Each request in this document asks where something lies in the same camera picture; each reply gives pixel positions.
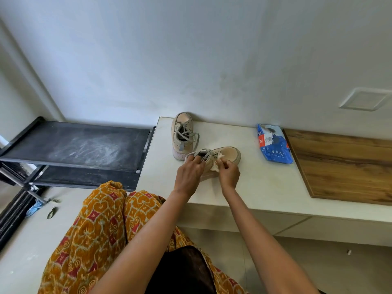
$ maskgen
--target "person's left hand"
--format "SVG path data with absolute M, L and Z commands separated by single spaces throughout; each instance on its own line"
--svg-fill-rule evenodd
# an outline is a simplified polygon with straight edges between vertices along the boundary
M 196 158 L 192 155 L 189 156 L 186 163 L 177 170 L 174 191 L 190 198 L 196 192 L 204 167 L 205 161 L 202 161 L 200 156 L 196 156 Z

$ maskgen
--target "wall switch plate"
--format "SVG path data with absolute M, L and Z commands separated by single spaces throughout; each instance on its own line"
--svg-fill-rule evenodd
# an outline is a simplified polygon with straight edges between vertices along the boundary
M 339 108 L 375 111 L 392 96 L 392 90 L 378 88 L 355 88 Z

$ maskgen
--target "forearm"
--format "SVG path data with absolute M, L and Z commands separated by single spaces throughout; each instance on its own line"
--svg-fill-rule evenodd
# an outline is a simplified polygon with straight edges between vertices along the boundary
M 187 195 L 173 191 L 129 242 L 91 293 L 144 293 L 187 201 Z
M 318 293 L 306 273 L 253 217 L 237 192 L 223 189 L 223 195 L 268 293 Z

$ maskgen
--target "beige sneaker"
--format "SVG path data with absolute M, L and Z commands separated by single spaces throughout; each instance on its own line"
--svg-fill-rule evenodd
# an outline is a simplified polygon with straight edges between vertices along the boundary
M 241 160 L 241 153 L 235 147 L 220 147 L 214 150 L 204 148 L 202 150 L 187 154 L 185 157 L 185 162 L 190 155 L 193 155 L 194 157 L 201 156 L 202 161 L 205 161 L 204 172 L 200 178 L 201 181 L 208 178 L 214 178 L 219 175 L 219 168 L 216 164 L 216 161 L 220 158 L 225 158 L 226 160 L 232 161 L 236 165 L 238 165 Z
M 198 133 L 193 133 L 193 121 L 188 113 L 179 113 L 174 118 L 172 123 L 172 137 L 173 156 L 177 160 L 184 161 L 186 155 L 197 148 L 200 135 Z

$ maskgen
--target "white wipe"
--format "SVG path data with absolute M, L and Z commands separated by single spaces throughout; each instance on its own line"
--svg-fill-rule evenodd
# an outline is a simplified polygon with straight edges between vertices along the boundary
M 211 171 L 219 172 L 219 167 L 218 167 L 218 164 L 216 163 L 216 161 L 220 160 L 223 157 L 224 157 L 224 155 L 222 155 L 221 153 L 218 153 L 218 158 L 214 161 L 214 164 L 210 169 Z

